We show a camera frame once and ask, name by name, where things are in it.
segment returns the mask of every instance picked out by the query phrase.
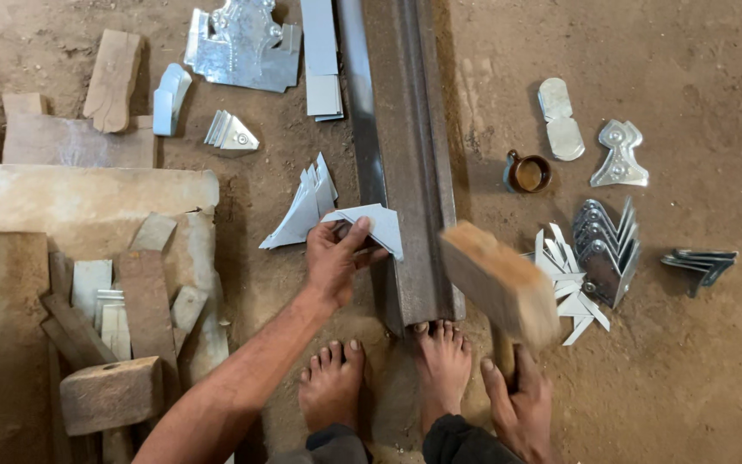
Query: decorative metal piece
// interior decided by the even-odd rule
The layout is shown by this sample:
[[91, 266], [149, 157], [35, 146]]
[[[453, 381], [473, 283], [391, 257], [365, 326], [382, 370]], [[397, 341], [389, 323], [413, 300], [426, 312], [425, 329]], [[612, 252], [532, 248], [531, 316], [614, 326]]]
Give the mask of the decorative metal piece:
[[695, 280], [689, 289], [688, 295], [695, 298], [697, 289], [700, 287], [711, 287], [723, 272], [735, 264], [738, 252], [726, 251], [692, 251], [687, 249], [672, 250], [660, 259], [661, 263], [675, 266], [676, 268], [690, 269], [702, 272], [700, 280]]
[[546, 79], [540, 84], [538, 100], [546, 120], [551, 153], [561, 161], [578, 159], [585, 152], [583, 136], [572, 119], [572, 101], [563, 79]]
[[631, 196], [618, 226], [596, 200], [587, 200], [572, 224], [577, 263], [587, 274], [583, 289], [610, 308], [623, 299], [634, 277], [641, 252], [639, 230]]
[[[537, 193], [542, 192], [551, 183], [551, 166], [545, 158], [533, 154], [521, 158], [517, 150], [511, 150], [505, 156], [507, 165], [503, 171], [503, 184], [511, 193]], [[531, 188], [524, 187], [517, 178], [517, 171], [523, 164], [537, 164], [540, 168], [540, 180], [537, 185]]]
[[213, 117], [205, 142], [222, 150], [256, 150], [260, 146], [239, 118], [223, 110]]
[[297, 85], [300, 26], [271, 19], [274, 0], [225, 0], [208, 14], [194, 9], [185, 64], [208, 82], [285, 92]]
[[600, 142], [609, 147], [606, 162], [600, 171], [591, 176], [591, 186], [624, 183], [629, 185], [649, 185], [649, 172], [634, 159], [634, 148], [643, 143], [643, 134], [631, 121], [622, 123], [609, 121], [600, 132]]

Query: stack of metal strips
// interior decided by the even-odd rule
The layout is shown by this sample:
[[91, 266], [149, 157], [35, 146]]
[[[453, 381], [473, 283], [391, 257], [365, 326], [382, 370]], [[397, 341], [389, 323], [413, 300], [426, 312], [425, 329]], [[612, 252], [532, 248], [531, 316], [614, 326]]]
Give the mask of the stack of metal strips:
[[603, 205], [586, 200], [572, 224], [577, 264], [586, 272], [584, 290], [613, 308], [623, 299], [640, 259], [639, 227], [632, 197], [615, 227]]
[[697, 289], [711, 287], [718, 277], [737, 259], [737, 251], [692, 251], [675, 249], [660, 259], [661, 263], [677, 268], [703, 272], [703, 276], [689, 289], [688, 295], [695, 298]]

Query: embossed metal piece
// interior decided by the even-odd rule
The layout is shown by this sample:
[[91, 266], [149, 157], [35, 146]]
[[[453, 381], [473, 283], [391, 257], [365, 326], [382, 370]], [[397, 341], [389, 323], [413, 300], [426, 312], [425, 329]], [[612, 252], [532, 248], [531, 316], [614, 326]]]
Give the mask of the embossed metal piece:
[[540, 84], [538, 100], [546, 120], [551, 153], [561, 161], [578, 159], [585, 152], [583, 136], [577, 121], [572, 119], [572, 101], [563, 79], [546, 79]]
[[225, 0], [211, 14], [194, 9], [185, 64], [208, 82], [285, 92], [297, 85], [300, 26], [271, 19], [274, 0]]
[[600, 142], [609, 147], [603, 167], [591, 176], [591, 186], [622, 183], [628, 185], [649, 185], [649, 172], [634, 159], [634, 148], [643, 143], [643, 134], [631, 121], [622, 123], [609, 121], [600, 132]]

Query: stack of metal brackets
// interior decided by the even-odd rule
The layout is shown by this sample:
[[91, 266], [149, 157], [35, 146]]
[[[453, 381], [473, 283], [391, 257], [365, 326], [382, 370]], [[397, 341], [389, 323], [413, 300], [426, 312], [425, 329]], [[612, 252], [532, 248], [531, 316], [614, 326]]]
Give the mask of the stack of metal brackets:
[[359, 198], [397, 212], [405, 255], [371, 269], [377, 310], [397, 334], [419, 322], [459, 321], [465, 300], [445, 276], [438, 243], [457, 217], [431, 1], [336, 5]]
[[271, 19], [274, 0], [225, 0], [194, 9], [185, 64], [208, 82], [285, 92], [297, 85], [303, 29]]
[[672, 254], [667, 254], [660, 259], [661, 263], [675, 266], [676, 268], [690, 269], [702, 272], [700, 279], [695, 280], [689, 289], [688, 295], [695, 298], [697, 289], [700, 287], [711, 287], [721, 274], [737, 259], [737, 251], [692, 251], [688, 249], [675, 249]]
[[577, 264], [586, 271], [584, 290], [613, 308], [623, 299], [640, 259], [639, 226], [632, 197], [615, 227], [603, 205], [586, 200], [572, 224]]

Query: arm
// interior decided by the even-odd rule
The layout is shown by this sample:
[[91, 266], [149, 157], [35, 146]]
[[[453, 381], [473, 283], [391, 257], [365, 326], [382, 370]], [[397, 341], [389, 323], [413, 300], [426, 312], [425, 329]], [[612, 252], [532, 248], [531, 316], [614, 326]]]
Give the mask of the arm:
[[356, 270], [387, 256], [384, 249], [356, 253], [368, 225], [360, 218], [343, 239], [333, 232], [334, 222], [311, 230], [303, 290], [170, 408], [134, 462], [223, 462], [231, 456], [316, 331], [348, 303]]

